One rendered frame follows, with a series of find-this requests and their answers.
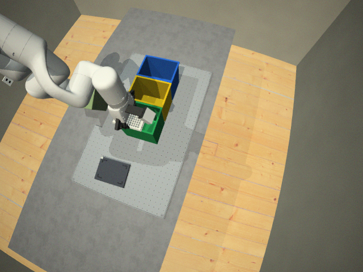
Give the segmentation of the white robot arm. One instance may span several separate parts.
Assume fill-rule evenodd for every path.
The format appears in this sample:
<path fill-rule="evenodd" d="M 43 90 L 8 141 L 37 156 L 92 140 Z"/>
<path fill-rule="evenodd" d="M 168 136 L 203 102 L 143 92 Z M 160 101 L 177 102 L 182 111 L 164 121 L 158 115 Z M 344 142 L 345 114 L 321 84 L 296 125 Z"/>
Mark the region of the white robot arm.
<path fill-rule="evenodd" d="M 72 107 L 84 108 L 96 89 L 111 108 L 126 104 L 129 96 L 114 68 L 80 61 L 68 79 L 68 65 L 47 47 L 42 37 L 0 14 L 0 74 L 21 81 L 33 72 L 25 86 L 37 99 L 55 98 Z M 148 107 L 130 104 L 125 112 L 148 125 L 156 115 Z"/>

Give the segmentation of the blue open-top bin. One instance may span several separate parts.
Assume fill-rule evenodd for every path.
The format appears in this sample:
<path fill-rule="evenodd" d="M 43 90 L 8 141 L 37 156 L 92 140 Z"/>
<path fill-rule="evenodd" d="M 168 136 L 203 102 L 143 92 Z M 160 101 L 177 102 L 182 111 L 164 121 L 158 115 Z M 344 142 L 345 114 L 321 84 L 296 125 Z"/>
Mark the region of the blue open-top bin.
<path fill-rule="evenodd" d="M 179 84 L 179 63 L 170 59 L 146 55 L 136 75 L 172 83 L 171 96 L 173 100 Z"/>

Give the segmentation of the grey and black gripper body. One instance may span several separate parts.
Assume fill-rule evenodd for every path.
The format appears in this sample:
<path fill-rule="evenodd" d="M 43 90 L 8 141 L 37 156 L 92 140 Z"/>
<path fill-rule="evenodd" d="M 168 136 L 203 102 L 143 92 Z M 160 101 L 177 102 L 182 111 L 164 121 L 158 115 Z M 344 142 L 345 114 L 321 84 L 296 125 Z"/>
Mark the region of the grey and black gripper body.
<path fill-rule="evenodd" d="M 134 105 L 134 98 L 133 98 L 133 96 L 131 95 L 131 93 L 128 90 L 127 90 L 127 93 L 128 93 L 128 96 L 129 96 L 128 97 L 128 101 L 126 102 L 126 104 L 123 107 L 121 107 L 121 108 L 111 108 L 108 105 L 108 110 L 109 110 L 109 113 L 112 116 L 112 118 L 114 120 L 116 120 L 118 118 L 123 123 L 125 123 L 127 121 L 128 117 L 130 115 L 129 113 L 126 113 L 125 112 L 128 104 Z"/>

